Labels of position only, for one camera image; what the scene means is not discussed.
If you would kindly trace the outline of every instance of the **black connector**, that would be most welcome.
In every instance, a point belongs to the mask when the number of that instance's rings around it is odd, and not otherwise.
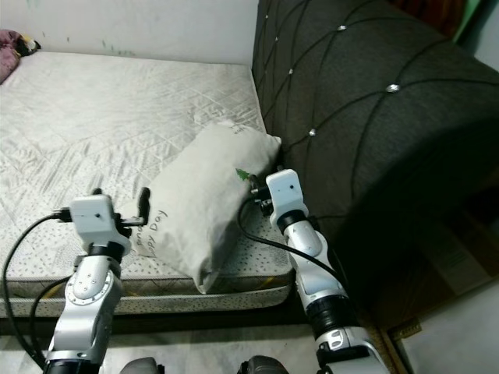
[[[64,208],[61,208],[59,210],[56,210],[54,212],[55,219],[60,220],[61,222],[73,222],[73,219],[71,218],[71,212],[69,211],[69,208],[65,206]]]

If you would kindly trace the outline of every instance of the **upholstered fabric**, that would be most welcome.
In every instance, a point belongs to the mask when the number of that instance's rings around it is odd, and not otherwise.
[[[262,0],[253,76],[363,295],[499,164],[499,74],[385,0]]]

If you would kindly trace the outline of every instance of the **green leaf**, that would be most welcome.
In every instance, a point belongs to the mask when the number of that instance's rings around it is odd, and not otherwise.
[[[247,178],[250,176],[250,173],[248,173],[247,171],[244,171],[242,169],[236,169],[235,172],[241,178],[242,181],[247,180]]]

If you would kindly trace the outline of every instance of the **pillow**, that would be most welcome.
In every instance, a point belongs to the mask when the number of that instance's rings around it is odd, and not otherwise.
[[[147,227],[134,230],[132,248],[161,259],[207,293],[238,238],[235,215],[248,174],[270,171],[281,140],[233,122],[212,124],[149,185]],[[125,206],[136,212],[135,203]]]

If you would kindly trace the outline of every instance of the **quilted mattress cover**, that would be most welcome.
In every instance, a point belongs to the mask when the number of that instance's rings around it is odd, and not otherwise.
[[[0,266],[29,224],[93,188],[119,211],[207,124],[230,119],[265,131],[242,65],[38,52],[0,90]],[[249,229],[279,240],[259,214]],[[82,254],[71,224],[32,231],[8,272],[17,314],[27,315],[30,301],[71,274]],[[159,259],[133,253],[122,261],[122,280],[119,313],[251,309],[284,301],[292,267],[281,250],[240,238],[213,295],[199,295]],[[44,300],[41,316],[56,316],[62,295]]]

